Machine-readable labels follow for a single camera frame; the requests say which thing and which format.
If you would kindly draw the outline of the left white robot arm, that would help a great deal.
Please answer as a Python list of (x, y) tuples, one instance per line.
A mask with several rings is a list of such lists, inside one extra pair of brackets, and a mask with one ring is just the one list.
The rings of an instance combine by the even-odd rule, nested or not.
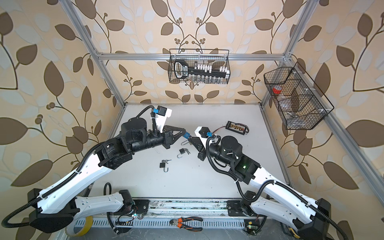
[(30, 226), (44, 233), (54, 233), (69, 226), (78, 218), (99, 213), (128, 213), (134, 201), (127, 190), (99, 197), (80, 197), (78, 194), (97, 179), (132, 160), (139, 151), (163, 146), (169, 149), (186, 130), (165, 124), (172, 110), (150, 105), (153, 128), (141, 116), (121, 125), (120, 133), (93, 146), (78, 167), (46, 189), (33, 189), (28, 193), (28, 203), (2, 220), (4, 228)]

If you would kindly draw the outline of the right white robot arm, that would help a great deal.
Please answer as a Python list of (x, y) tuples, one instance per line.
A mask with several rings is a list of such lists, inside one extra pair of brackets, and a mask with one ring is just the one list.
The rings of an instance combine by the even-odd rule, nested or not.
[(200, 160), (208, 159), (219, 174), (231, 177), (245, 202), (243, 211), (259, 214), (290, 227), (303, 240), (327, 240), (333, 226), (348, 239), (345, 231), (331, 219), (331, 205), (325, 199), (314, 200), (272, 176), (258, 162), (243, 154), (243, 147), (232, 136), (207, 133), (190, 137)]

